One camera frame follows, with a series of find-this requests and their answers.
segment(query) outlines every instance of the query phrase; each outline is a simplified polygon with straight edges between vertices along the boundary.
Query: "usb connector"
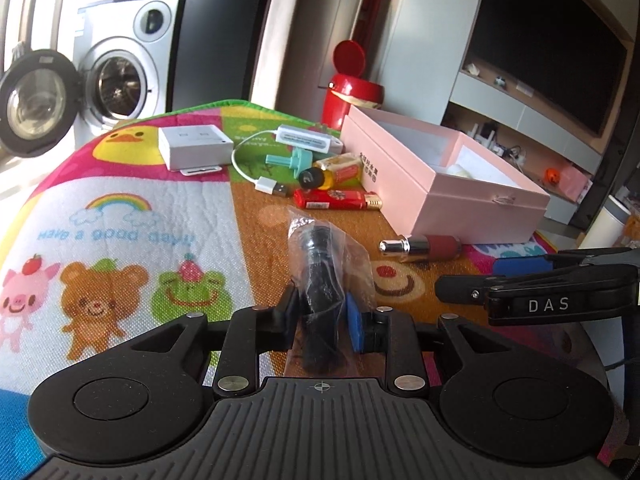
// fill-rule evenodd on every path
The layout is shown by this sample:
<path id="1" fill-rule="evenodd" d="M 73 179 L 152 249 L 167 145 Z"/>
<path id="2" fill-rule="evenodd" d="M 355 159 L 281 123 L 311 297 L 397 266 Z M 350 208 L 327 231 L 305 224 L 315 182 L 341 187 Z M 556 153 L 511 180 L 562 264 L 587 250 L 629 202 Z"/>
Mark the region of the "usb connector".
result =
<path id="1" fill-rule="evenodd" d="M 289 194 L 289 188 L 287 188 L 285 184 L 281 184 L 265 176 L 258 178 L 258 181 L 255 183 L 255 189 L 275 196 L 287 196 Z"/>

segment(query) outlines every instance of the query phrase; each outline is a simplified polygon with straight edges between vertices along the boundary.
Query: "front-loading washer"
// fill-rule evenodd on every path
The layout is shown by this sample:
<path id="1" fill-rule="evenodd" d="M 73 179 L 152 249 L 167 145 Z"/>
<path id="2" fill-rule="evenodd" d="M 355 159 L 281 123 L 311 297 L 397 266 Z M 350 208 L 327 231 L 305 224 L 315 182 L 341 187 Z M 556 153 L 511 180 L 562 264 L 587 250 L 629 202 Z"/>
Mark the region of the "front-loading washer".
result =
<path id="1" fill-rule="evenodd" d="M 183 0 L 111 0 L 79 9 L 73 62 L 53 50 L 16 60 L 0 81 L 0 142 L 37 156 L 73 126 L 76 149 L 118 121 L 168 110 Z"/>

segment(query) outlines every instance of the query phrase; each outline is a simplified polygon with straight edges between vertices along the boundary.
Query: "television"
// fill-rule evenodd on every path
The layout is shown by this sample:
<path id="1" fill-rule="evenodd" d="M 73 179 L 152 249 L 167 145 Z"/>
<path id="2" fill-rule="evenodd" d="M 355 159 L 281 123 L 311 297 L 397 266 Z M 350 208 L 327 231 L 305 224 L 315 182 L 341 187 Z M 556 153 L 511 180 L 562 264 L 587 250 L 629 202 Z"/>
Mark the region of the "television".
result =
<path id="1" fill-rule="evenodd" d="M 626 49 L 583 0 L 482 0 L 469 52 L 600 136 Z"/>

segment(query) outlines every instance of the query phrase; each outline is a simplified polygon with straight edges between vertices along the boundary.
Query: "orange toy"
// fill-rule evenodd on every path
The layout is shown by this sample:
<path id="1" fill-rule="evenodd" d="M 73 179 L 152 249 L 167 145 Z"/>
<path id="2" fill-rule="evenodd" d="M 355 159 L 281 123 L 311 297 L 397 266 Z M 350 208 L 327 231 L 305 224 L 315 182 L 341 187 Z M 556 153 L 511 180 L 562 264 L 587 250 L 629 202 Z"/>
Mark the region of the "orange toy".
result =
<path id="1" fill-rule="evenodd" d="M 545 182 L 548 182 L 552 186 L 557 186 L 560 183 L 560 172 L 555 168 L 547 168 L 545 171 Z"/>

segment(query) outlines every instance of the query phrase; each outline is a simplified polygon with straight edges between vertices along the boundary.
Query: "washing machine door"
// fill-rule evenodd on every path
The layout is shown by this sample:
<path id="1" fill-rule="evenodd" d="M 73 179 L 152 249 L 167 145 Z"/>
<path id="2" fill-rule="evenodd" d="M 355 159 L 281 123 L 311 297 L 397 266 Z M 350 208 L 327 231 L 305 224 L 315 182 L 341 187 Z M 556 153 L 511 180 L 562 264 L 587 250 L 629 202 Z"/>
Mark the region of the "washing machine door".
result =
<path id="1" fill-rule="evenodd" d="M 48 152 L 73 125 L 81 92 L 78 71 L 59 52 L 18 58 L 0 80 L 0 144 L 22 157 Z"/>

